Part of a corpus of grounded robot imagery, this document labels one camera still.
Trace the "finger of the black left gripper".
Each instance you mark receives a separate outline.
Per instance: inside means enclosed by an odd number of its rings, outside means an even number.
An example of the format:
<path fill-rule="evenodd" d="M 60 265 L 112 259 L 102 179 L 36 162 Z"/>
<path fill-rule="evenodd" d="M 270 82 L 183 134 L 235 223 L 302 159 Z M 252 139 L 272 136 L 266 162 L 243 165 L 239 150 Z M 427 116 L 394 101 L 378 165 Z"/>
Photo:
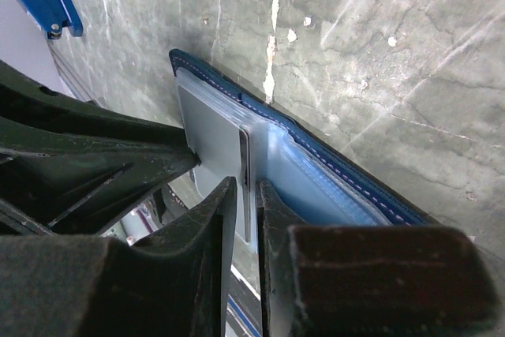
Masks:
<path fill-rule="evenodd" d="M 101 234 L 198 163 L 185 131 L 1 66 L 1 230 Z"/>

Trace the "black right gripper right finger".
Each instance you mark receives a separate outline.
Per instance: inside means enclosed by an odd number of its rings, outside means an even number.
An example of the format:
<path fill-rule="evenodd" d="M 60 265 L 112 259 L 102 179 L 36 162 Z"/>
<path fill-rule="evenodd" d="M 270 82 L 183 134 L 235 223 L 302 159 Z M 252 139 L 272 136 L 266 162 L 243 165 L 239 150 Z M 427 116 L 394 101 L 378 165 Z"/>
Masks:
<path fill-rule="evenodd" d="M 450 227 L 308 224 L 256 184 L 266 336 L 475 336 L 497 291 L 475 245 Z"/>

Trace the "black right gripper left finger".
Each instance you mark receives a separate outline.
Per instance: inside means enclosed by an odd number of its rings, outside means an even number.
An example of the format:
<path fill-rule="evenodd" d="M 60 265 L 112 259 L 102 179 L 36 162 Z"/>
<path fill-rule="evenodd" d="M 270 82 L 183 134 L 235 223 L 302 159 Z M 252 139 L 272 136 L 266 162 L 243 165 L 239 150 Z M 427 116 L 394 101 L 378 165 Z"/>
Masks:
<path fill-rule="evenodd" d="M 235 178 L 129 245 L 91 235 L 1 239 L 4 336 L 222 336 Z"/>

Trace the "blue leather card holder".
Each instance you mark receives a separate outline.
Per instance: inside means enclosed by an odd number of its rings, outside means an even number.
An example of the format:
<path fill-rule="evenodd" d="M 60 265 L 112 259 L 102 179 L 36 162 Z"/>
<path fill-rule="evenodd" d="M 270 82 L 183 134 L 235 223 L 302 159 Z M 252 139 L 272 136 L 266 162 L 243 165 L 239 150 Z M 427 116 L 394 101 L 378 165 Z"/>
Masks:
<path fill-rule="evenodd" d="M 250 205 L 256 229 L 254 242 L 242 240 L 249 249 L 258 246 L 256 182 L 262 178 L 308 223 L 413 226 L 431 222 L 426 212 L 208 62 L 179 49 L 170 51 L 169 58 L 177 94 L 180 86 L 196 94 L 220 93 L 241 113 L 238 121 L 249 136 Z"/>

